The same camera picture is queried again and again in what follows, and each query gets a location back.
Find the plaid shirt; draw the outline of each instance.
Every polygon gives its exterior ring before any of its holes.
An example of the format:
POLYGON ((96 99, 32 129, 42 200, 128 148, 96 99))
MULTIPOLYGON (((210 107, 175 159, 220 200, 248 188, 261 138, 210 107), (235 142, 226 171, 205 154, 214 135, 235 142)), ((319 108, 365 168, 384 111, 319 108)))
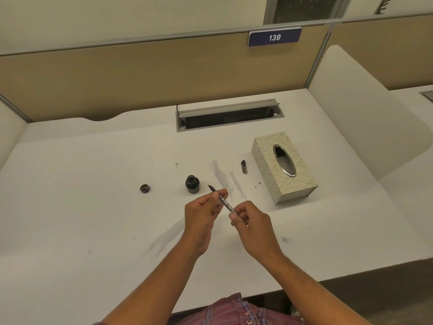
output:
POLYGON ((305 325, 305 323, 300 318, 251 305, 242 299, 240 293, 237 293, 182 319, 177 325, 305 325))

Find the desk surface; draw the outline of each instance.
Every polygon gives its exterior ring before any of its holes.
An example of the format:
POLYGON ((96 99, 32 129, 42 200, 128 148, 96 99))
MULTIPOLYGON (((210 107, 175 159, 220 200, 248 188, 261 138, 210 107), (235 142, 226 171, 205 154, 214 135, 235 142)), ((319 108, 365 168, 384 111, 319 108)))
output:
MULTIPOLYGON (((276 98, 285 117, 176 132, 175 107, 165 107, 105 122, 30 124, 0 172, 3 323, 88 324, 105 316, 174 245, 156 258, 146 253, 196 197, 184 187, 187 175, 202 181, 200 194, 207 183, 219 186, 212 160, 234 170, 246 197, 270 214, 283 251, 317 280, 432 256, 307 90, 220 103, 265 98, 276 98), (275 206, 250 151, 254 137, 280 131, 319 188, 275 206), (144 183, 148 194, 139 190, 144 183)), ((243 201, 236 188, 229 201, 243 201)), ((227 215, 215 222, 175 311, 280 289, 244 251, 227 215)))

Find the right hand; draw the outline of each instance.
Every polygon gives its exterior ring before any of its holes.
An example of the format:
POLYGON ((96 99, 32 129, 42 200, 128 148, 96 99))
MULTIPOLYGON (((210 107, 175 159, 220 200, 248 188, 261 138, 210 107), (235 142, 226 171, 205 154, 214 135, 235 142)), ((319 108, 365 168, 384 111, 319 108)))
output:
POLYGON ((268 258, 283 256, 272 228, 271 218, 260 211, 251 201, 235 207, 235 213, 229 217, 236 228, 245 250, 259 263, 268 258))

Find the number sign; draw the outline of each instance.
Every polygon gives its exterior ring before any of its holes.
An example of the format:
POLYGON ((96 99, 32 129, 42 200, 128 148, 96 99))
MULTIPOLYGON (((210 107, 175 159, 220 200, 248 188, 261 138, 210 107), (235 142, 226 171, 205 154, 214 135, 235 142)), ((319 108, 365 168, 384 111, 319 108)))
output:
POLYGON ((249 33, 248 46, 298 42, 302 27, 253 31, 249 33))

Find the left hand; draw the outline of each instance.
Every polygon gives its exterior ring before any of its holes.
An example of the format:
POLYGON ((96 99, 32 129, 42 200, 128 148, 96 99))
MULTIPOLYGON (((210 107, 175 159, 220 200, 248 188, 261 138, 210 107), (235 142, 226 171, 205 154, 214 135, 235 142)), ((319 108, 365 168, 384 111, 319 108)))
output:
POLYGON ((227 189, 223 188, 204 195, 185 205, 185 230, 181 241, 185 242, 196 257, 206 252, 214 221, 224 205, 218 203, 219 195, 227 198, 227 189))

